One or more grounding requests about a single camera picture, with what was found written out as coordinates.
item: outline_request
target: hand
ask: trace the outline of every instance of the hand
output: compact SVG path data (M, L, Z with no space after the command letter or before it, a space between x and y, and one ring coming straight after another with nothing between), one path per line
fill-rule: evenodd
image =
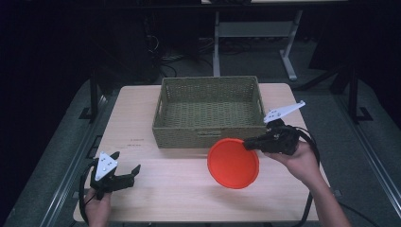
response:
M288 171L306 186L323 179L315 154L306 142L299 141L297 150L291 156L267 152L265 155L286 166Z
M89 226L104 227L108 225L111 208L112 193L105 193L102 200L96 199L96 191L90 188L85 197L85 212L88 217Z

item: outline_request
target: table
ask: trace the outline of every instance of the table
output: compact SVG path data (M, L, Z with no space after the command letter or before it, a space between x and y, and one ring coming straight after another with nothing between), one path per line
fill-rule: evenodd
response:
M243 189L229 189L210 175L207 148L162 148L156 145L153 116L160 85L127 86L120 91L99 145L120 151L115 175L141 172L135 185L113 192L110 221L122 222L275 222L300 220L308 189L280 163L258 152L259 175ZM295 103L288 85L259 84L266 109ZM305 128L299 110L283 120ZM74 219L82 221L78 207ZM317 220L312 204L308 220Z

